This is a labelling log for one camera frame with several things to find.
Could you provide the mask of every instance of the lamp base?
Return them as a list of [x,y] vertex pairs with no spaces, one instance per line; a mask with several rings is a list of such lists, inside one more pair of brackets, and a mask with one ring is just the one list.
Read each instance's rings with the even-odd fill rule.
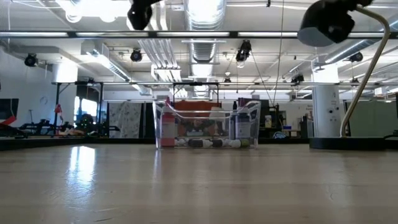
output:
[[310,138],[311,149],[383,151],[384,138]]

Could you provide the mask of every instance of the wooden floor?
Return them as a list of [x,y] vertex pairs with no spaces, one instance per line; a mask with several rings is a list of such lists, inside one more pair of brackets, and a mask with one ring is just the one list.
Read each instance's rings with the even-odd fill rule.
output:
[[398,223],[398,152],[0,152],[0,223]]

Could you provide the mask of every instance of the transparent storage container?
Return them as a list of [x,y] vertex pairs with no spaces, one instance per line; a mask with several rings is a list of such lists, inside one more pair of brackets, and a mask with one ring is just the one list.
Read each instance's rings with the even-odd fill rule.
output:
[[249,101],[237,110],[182,111],[154,101],[157,149],[255,149],[261,103]]

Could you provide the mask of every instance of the lamp arm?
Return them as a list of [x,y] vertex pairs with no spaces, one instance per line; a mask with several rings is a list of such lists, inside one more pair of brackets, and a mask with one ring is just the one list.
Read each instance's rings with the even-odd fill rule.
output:
[[371,64],[370,64],[370,66],[369,66],[369,68],[368,68],[368,70],[367,70],[367,72],[366,72],[366,74],[364,76],[364,79],[363,79],[362,83],[360,84],[360,86],[358,87],[358,90],[355,93],[353,101],[349,105],[348,110],[347,110],[347,112],[346,112],[346,114],[345,114],[345,116],[343,118],[343,121],[341,122],[341,126],[340,126],[340,136],[341,137],[346,137],[346,130],[345,129],[346,129],[346,126],[348,124],[348,121],[349,121],[351,115],[353,114],[353,111],[354,111],[356,105],[358,104],[359,98],[361,97],[362,92],[365,89],[365,86],[368,83],[369,78],[372,75],[374,67],[376,66],[377,61],[379,60],[379,57],[380,57],[380,55],[381,55],[384,47],[387,44],[387,41],[388,41],[389,37],[390,37],[390,24],[388,23],[388,21],[384,17],[382,17],[381,15],[376,14],[376,13],[374,13],[372,11],[369,11],[369,10],[367,10],[367,9],[361,7],[361,6],[357,6],[356,10],[358,12],[366,15],[366,16],[372,17],[373,19],[379,21],[384,27],[384,36],[381,39],[381,43],[380,43],[379,47],[377,48],[376,53],[374,54],[374,57],[373,57],[373,59],[371,61]]

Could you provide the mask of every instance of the black lamp head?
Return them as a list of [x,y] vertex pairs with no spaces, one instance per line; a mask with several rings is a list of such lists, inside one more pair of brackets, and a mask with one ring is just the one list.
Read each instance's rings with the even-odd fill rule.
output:
[[346,40],[355,25],[347,12],[355,10],[357,4],[350,0],[313,3],[304,14],[298,40],[312,47],[326,47]]

